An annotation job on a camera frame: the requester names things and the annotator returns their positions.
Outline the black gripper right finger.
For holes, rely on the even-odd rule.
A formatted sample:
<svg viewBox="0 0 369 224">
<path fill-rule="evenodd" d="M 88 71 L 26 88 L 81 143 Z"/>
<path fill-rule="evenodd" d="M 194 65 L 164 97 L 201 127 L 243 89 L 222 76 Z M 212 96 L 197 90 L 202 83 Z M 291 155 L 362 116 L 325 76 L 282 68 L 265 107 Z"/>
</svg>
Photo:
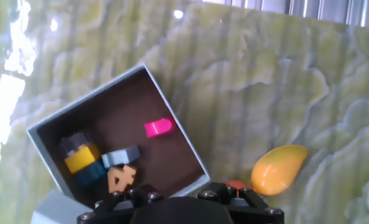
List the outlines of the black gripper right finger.
<svg viewBox="0 0 369 224">
<path fill-rule="evenodd" d="M 199 192 L 199 199 L 239 207 L 267 208 L 267 203 L 249 186 L 211 182 Z"/>
</svg>

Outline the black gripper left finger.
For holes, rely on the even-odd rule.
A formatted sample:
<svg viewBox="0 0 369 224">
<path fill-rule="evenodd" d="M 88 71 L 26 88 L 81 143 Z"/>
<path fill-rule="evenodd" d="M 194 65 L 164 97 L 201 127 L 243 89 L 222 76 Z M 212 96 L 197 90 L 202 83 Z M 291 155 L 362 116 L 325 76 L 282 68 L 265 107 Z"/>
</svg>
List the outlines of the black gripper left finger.
<svg viewBox="0 0 369 224">
<path fill-rule="evenodd" d="M 110 193 L 104 200 L 96 203 L 94 213 L 102 214 L 118 210 L 139 208 L 153 202 L 164 200 L 162 192 L 155 187 L 144 184 L 136 188 L 126 189 L 123 192 Z"/>
</svg>

